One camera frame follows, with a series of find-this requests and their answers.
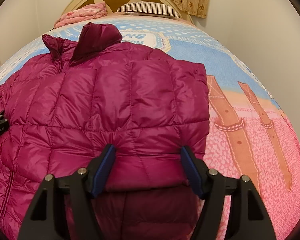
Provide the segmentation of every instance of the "pink floral blanket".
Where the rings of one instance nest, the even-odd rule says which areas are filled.
[[[54,24],[54,29],[67,24],[78,23],[86,20],[97,19],[107,16],[106,3],[86,5],[80,9],[63,14]]]

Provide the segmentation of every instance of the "puffer jacket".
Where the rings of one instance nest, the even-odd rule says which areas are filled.
[[[50,53],[0,86],[0,111],[10,124],[0,136],[0,229],[16,239],[45,175],[70,175],[111,143],[116,160],[93,201],[105,238],[186,239],[198,204],[179,151],[189,145],[197,158],[204,155],[204,65],[121,43],[107,24],[88,23],[78,42],[42,39]]]

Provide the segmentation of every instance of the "silver pivot bolt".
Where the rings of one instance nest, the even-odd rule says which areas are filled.
[[[250,178],[249,178],[247,175],[243,175],[243,176],[241,177],[241,179],[242,179],[244,182],[250,181]]]
[[[53,175],[52,175],[52,174],[47,174],[47,175],[44,177],[44,179],[45,179],[46,181],[50,181],[50,180],[53,179]]]
[[[86,174],[86,172],[87,172],[87,169],[86,169],[86,168],[80,168],[80,169],[78,169],[78,173],[79,173],[80,175]]]
[[[209,174],[212,176],[216,176],[218,174],[218,171],[216,169],[209,169]]]

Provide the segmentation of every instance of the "bed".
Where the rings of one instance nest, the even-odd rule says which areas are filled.
[[[280,106],[250,69],[217,40],[192,24],[171,0],[181,20],[115,15],[126,2],[140,0],[73,0],[64,12],[104,1],[109,16],[54,29],[48,34],[78,41],[88,23],[115,25],[123,42],[161,49],[175,59],[205,65],[208,75],[210,134],[204,161],[224,176],[247,174],[269,212],[278,240],[300,219],[300,145]],[[0,68],[0,85],[33,56],[48,53],[41,37],[24,46]],[[230,198],[226,198],[218,240],[224,239]]]

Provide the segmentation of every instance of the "striped pillow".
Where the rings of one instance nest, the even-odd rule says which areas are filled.
[[[169,5],[156,2],[132,2],[122,5],[117,12],[140,12],[180,18],[178,13]]]

